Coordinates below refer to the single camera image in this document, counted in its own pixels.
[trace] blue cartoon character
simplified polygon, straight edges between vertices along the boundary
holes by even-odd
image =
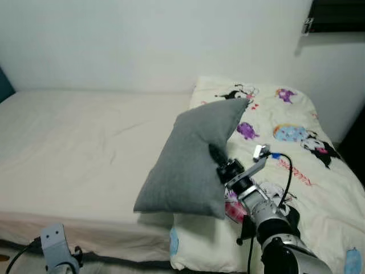
[[[312,131],[308,131],[308,133],[308,137],[301,141],[301,146],[321,160],[325,167],[330,168],[332,158],[341,159],[340,155],[330,144],[317,139],[317,133]]]
[[[279,124],[273,134],[276,140],[286,142],[300,142],[308,137],[304,127],[294,124]]]
[[[276,91],[275,96],[279,96],[279,98],[282,99],[286,103],[293,104],[293,102],[290,100],[290,97],[293,96],[293,95],[296,95],[296,94],[294,92],[292,92],[291,90],[287,90],[285,88],[279,88]]]
[[[251,139],[253,140],[255,137],[259,137],[260,135],[256,134],[255,130],[253,129],[253,127],[246,122],[243,122],[241,124],[239,124],[237,126],[237,131],[242,134],[242,136],[248,140]]]
[[[224,95],[216,95],[216,97],[223,97],[226,100],[234,99],[234,98],[246,98],[249,101],[249,104],[253,103],[253,99],[258,94],[258,89],[253,86],[246,86],[242,84],[235,84],[231,87],[230,92]]]

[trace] purple cartoon character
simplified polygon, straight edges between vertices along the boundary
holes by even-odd
[[[293,95],[296,95],[296,94],[294,92],[292,92],[291,90],[286,90],[285,88],[279,88],[276,91],[275,96],[278,96],[278,95],[279,95],[279,98],[282,99],[284,102],[293,104],[293,102],[290,100],[290,97]]]
[[[253,140],[255,137],[259,137],[260,135],[256,134],[253,127],[246,122],[243,122],[237,126],[237,131],[242,134],[242,136],[247,140]]]

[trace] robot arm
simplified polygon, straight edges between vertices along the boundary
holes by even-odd
[[[246,171],[237,159],[227,159],[214,145],[209,145],[209,151],[219,165],[217,172],[222,183],[236,193],[255,224],[265,274],[332,274],[326,263],[306,247],[276,204],[250,178],[265,166],[271,154],[269,146],[256,147],[256,164]]]

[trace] cartoon print duvet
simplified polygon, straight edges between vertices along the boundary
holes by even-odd
[[[293,178],[286,204],[300,213],[298,228],[302,240],[333,273],[343,273],[349,248],[360,250],[364,261],[365,192],[323,132],[311,100],[284,86],[200,78],[190,107],[238,97],[247,98],[250,103],[228,140],[230,158],[237,158],[249,168],[257,144],[269,144],[272,152],[291,157]],[[285,158],[269,158],[266,167],[253,179],[279,201],[288,170]],[[245,211],[228,192],[226,213],[229,221],[245,221]],[[255,263],[260,265],[259,257]]]

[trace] black cartoon character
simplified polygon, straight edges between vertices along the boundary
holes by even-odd
[[[330,168],[331,157],[340,159],[340,155],[327,142],[318,140],[317,133],[312,131],[308,133],[308,137],[301,141],[301,146],[314,154],[327,168]]]
[[[234,98],[246,98],[249,104],[253,103],[253,98],[258,94],[258,89],[252,86],[244,86],[235,84],[233,90],[225,95],[216,95],[216,97],[224,97],[226,100]]]

